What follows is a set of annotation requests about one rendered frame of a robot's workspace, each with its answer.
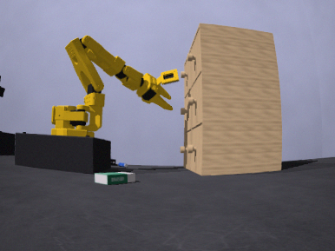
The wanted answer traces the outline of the white eraser with green sleeve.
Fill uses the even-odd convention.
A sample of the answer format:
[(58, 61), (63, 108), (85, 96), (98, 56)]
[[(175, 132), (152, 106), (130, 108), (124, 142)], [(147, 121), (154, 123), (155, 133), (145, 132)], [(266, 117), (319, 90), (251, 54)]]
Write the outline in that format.
[(127, 173), (127, 172), (95, 173), (95, 182), (106, 185), (135, 182), (135, 173)]

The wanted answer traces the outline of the wooden chest of drawers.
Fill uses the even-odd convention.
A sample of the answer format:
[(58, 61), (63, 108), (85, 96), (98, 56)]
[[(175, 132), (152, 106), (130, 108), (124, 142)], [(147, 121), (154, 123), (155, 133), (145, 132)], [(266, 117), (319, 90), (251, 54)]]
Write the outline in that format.
[[(282, 114), (273, 33), (200, 23), (201, 172), (234, 175), (281, 170)], [(192, 42), (191, 48), (194, 44)], [(191, 54), (191, 48), (188, 53)], [(192, 85), (193, 84), (193, 85)]]

